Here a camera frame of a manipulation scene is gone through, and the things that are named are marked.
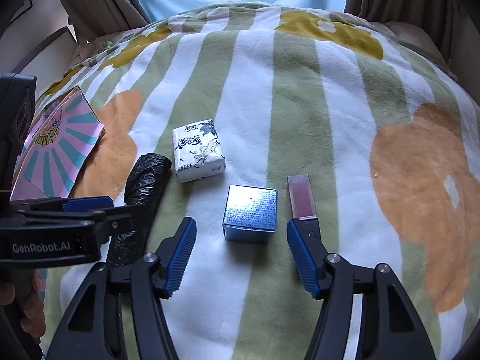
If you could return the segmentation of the person's left hand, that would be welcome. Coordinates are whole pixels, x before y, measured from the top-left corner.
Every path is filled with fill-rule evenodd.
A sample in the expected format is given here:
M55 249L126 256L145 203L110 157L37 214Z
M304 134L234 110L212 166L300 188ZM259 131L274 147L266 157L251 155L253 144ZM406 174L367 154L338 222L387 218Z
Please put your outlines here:
M41 285L42 277L40 272L33 272L29 294L22 302L25 317L20 321L20 324L22 329L34 339L41 338L46 332L44 303L39 293ZM13 303L15 295L16 288L12 283L1 283L1 306Z

